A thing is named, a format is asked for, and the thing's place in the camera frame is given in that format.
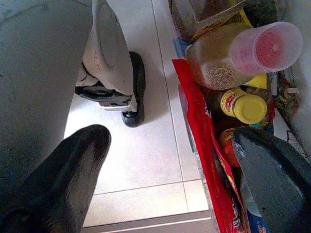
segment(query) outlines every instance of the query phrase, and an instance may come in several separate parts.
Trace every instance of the tile floor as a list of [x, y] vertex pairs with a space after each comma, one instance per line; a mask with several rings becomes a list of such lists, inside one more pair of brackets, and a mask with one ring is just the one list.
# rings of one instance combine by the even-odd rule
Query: tile floor
[[192, 152], [171, 59], [173, 26], [166, 0], [109, 0], [129, 50], [146, 72], [145, 123], [127, 128], [118, 112], [75, 95], [65, 137], [102, 124], [112, 135], [84, 227], [208, 209]]

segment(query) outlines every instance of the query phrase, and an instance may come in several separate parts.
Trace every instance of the yellow cap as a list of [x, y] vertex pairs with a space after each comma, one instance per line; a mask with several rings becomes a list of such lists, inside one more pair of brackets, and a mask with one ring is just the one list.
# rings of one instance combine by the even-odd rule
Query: yellow cap
[[255, 124], [266, 115], [267, 104], [259, 96], [245, 95], [237, 99], [233, 113], [241, 122], [249, 125]]

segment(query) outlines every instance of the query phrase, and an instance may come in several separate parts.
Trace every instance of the black wheel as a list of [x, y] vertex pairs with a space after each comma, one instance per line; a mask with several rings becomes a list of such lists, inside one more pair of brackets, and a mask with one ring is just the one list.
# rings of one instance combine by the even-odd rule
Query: black wheel
[[133, 91], [137, 101], [137, 112], [122, 112], [122, 120], [128, 127], [137, 127], [144, 122], [144, 92], [146, 88], [145, 68], [138, 53], [130, 52], [133, 66]]

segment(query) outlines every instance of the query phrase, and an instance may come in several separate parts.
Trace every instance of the pink plastic cap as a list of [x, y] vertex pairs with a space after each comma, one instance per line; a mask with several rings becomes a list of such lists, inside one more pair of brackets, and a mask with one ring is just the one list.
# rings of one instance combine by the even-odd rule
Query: pink plastic cap
[[302, 34], [295, 25], [276, 22], [238, 34], [230, 46], [230, 57], [237, 71], [257, 75], [290, 67], [302, 47]]

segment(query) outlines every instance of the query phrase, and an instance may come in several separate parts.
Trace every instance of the red package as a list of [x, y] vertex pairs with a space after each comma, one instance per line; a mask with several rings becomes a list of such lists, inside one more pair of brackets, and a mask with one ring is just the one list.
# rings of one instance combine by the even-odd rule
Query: red package
[[224, 160], [215, 137], [213, 121], [202, 91], [192, 78], [186, 60], [173, 60], [173, 64], [188, 101], [187, 119], [200, 156], [220, 232], [245, 233], [236, 204], [228, 195], [216, 169], [214, 148], [241, 203], [231, 167]]

